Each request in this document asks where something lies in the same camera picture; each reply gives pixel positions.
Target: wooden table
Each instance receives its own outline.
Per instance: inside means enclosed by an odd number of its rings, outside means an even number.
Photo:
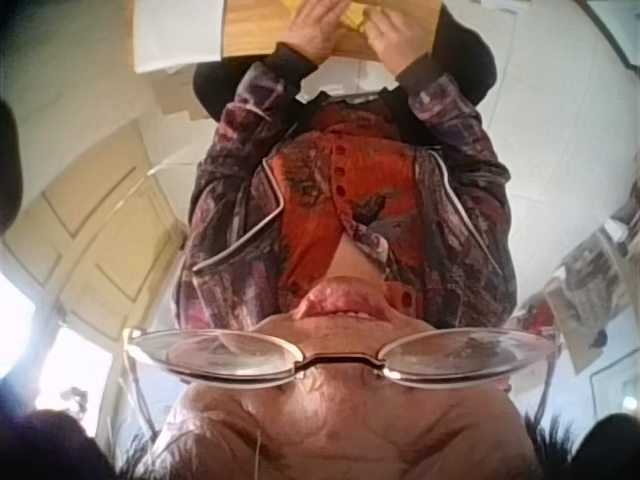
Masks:
[[[424,25],[433,45],[442,0],[358,0],[358,3],[394,8]],[[290,13],[280,0],[227,0],[223,56],[263,55],[273,51],[289,24]],[[363,34],[348,32],[334,55],[376,60]]]

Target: eyeglasses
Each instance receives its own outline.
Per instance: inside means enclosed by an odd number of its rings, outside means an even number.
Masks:
[[[282,385],[318,365],[360,364],[392,382],[441,389],[510,376],[548,357],[553,342],[520,331],[461,328],[395,340],[375,356],[327,353],[305,357],[295,345],[254,332],[127,329],[125,352],[188,381],[233,389]]]

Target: yellow object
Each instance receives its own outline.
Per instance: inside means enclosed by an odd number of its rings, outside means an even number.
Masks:
[[[284,6],[287,7],[291,15],[293,15],[296,10],[298,10],[298,7],[302,3],[302,0],[282,0],[282,3],[284,3]],[[342,23],[344,23],[348,28],[352,30],[360,30],[360,27],[364,22],[365,8],[366,5],[351,2],[351,5],[349,5],[349,9],[342,18]]]

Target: hand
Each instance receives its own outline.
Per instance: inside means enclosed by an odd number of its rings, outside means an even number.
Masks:
[[[280,41],[316,65],[323,64],[345,31],[340,20],[350,3],[351,0],[302,0]]]
[[[406,15],[378,7],[364,13],[369,45],[394,77],[429,51],[424,28]]]

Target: patterned jacket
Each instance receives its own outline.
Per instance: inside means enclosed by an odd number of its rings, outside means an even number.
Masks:
[[[248,330],[285,311],[277,291],[282,196],[267,166],[291,129],[299,82],[254,64],[198,167],[190,235],[174,292],[180,328]],[[412,147],[423,228],[425,319],[437,328],[500,326],[515,307],[507,169],[477,111],[446,74],[404,85],[441,150]]]

